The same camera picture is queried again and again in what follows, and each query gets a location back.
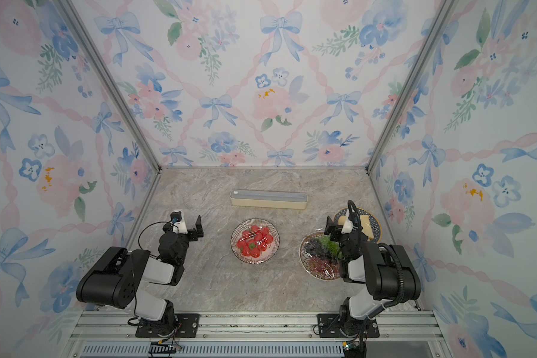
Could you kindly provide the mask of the aluminium corner post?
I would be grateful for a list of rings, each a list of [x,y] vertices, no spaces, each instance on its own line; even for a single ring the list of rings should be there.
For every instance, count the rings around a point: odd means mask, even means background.
[[[396,101],[392,114],[387,119],[386,126],[383,131],[381,131],[380,138],[374,147],[370,161],[368,161],[366,173],[369,176],[372,176],[374,168],[380,162],[383,149],[386,147],[392,131],[397,126],[399,117],[404,112],[404,107],[407,105],[407,101],[412,98],[416,85],[419,83],[420,77],[422,77],[422,74],[425,71],[429,57],[435,52],[436,45],[441,38],[445,27],[450,22],[450,16],[453,13],[455,6],[456,1],[445,0],[442,1],[436,12],[433,21],[431,22],[431,26],[428,28],[428,35],[425,37],[417,58],[413,62],[413,65],[410,68],[410,73],[404,82],[401,95],[398,101]]]
[[[116,106],[116,109],[131,132],[133,138],[137,141],[138,146],[140,146],[141,152],[143,152],[143,154],[149,160],[150,167],[152,167],[152,169],[159,174],[162,167],[158,163],[155,153],[152,151],[151,146],[143,135],[140,126],[133,118],[125,98],[119,91],[117,83],[110,73],[109,68],[103,61],[101,53],[97,49],[92,37],[86,30],[86,27],[82,22],[74,4],[71,1],[63,0],[54,1],[54,5],[59,10],[61,17],[67,23],[72,34],[75,36],[79,46],[82,47],[85,54],[89,57],[95,74],[100,80],[109,99]]]

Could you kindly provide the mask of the red grapes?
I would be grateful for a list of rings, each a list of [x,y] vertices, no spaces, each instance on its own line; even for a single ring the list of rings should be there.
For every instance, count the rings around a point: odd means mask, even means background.
[[[335,260],[320,260],[309,258],[307,271],[319,280],[336,280],[341,277],[340,263]]]

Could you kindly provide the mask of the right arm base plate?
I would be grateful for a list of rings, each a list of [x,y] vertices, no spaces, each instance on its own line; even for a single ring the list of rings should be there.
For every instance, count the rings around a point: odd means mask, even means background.
[[[320,313],[317,315],[317,334],[320,338],[346,338],[349,340],[357,338],[363,334],[365,339],[379,338],[379,326],[376,320],[366,322],[349,318],[341,322],[339,314]]]

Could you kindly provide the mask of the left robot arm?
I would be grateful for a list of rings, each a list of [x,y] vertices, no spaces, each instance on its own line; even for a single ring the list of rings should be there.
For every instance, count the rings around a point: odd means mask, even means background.
[[[176,313],[174,304],[140,287],[143,282],[177,286],[185,272],[189,244],[204,236],[201,216],[188,228],[182,211],[174,211],[163,222],[158,255],[149,250],[111,247],[78,284],[76,298],[87,304],[110,306],[129,312],[128,324],[137,328],[137,338],[194,338],[198,313]]]

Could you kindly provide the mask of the green grapes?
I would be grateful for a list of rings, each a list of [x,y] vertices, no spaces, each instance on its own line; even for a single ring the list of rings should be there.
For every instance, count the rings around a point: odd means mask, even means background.
[[[338,242],[332,241],[328,235],[321,235],[318,240],[323,247],[325,254],[330,257],[331,260],[341,260],[343,258]]]

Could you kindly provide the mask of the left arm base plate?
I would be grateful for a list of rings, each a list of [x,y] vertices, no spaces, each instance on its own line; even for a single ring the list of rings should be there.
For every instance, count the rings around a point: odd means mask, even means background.
[[[200,315],[197,313],[180,313],[164,316],[159,321],[140,319],[135,333],[136,338],[195,338]]]

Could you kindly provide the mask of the right aluminium corner post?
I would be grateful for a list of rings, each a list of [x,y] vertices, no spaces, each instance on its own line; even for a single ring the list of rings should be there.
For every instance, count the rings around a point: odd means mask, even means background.
[[[455,6],[456,1],[445,0],[442,1],[436,12],[433,21],[431,22],[431,26],[428,28],[428,35],[425,37],[417,58],[413,62],[413,65],[410,68],[410,73],[404,82],[401,95],[398,101],[396,101],[392,114],[387,119],[386,126],[383,131],[381,131],[380,138],[374,147],[370,161],[368,161],[366,173],[369,176],[372,176],[374,168],[380,162],[383,149],[386,147],[392,131],[397,126],[399,117],[404,112],[404,107],[407,105],[407,101],[412,98],[416,85],[419,83],[420,77],[422,77],[422,74],[425,71],[429,57],[435,52],[436,45],[441,38],[445,27],[450,22],[450,16],[453,13]]]

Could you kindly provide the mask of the plastic wrap dispenser box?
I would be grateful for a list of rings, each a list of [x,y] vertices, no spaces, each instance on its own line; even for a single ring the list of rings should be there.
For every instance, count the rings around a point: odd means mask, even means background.
[[[304,210],[308,195],[301,192],[279,192],[249,189],[233,189],[231,204],[238,207],[262,207],[274,209]]]

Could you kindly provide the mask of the red strawberries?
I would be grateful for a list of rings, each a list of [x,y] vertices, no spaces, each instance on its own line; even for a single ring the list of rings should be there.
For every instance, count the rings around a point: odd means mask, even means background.
[[[267,226],[252,225],[238,237],[236,249],[245,258],[259,259],[276,248],[275,238]]]

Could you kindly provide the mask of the bread slices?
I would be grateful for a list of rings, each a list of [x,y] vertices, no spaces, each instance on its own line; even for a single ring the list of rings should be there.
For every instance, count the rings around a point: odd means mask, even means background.
[[[338,222],[338,225],[342,226],[344,219],[341,219],[341,222]],[[362,233],[365,234],[368,237],[369,241],[372,241],[374,236],[374,231],[372,230],[370,218],[368,215],[362,216]]]

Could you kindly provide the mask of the left aluminium corner post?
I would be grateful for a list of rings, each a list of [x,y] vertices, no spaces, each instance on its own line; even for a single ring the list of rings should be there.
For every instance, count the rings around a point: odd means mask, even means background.
[[[103,61],[101,53],[97,49],[92,37],[86,30],[86,27],[82,22],[74,4],[71,1],[63,0],[54,1],[54,5],[59,10],[61,17],[67,23],[72,34],[75,36],[79,46],[82,47],[85,54],[89,57],[95,74],[100,80],[109,99],[116,106],[116,109],[131,132],[133,138],[137,141],[138,146],[140,146],[141,152],[143,152],[143,154],[149,160],[150,167],[152,167],[152,169],[159,174],[162,167],[158,163],[155,153],[152,151],[151,146],[143,135],[140,126],[133,118],[125,98],[119,91],[117,83],[110,73],[109,68]]]

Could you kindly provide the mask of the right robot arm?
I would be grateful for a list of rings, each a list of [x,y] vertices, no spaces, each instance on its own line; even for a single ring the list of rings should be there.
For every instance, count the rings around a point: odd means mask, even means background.
[[[338,225],[331,217],[325,234],[340,245],[342,279],[365,286],[340,306],[338,331],[342,335],[362,336],[384,310],[421,295],[421,280],[403,246],[371,243],[361,227],[348,222]]]

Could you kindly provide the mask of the black grapes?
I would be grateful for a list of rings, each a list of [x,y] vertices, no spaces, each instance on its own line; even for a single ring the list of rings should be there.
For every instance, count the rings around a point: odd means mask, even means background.
[[[318,239],[310,239],[306,242],[304,246],[304,251],[307,255],[309,255],[311,258],[318,258],[320,260],[329,260],[330,257],[328,257],[325,254],[325,251],[323,247],[321,246]]]

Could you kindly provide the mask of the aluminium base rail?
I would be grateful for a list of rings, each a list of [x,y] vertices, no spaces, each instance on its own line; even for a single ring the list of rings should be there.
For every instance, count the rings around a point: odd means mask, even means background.
[[[320,338],[316,312],[201,312],[195,338],[136,338],[124,313],[83,313],[63,357],[355,357],[359,339]],[[450,357],[431,311],[391,311],[367,357]]]

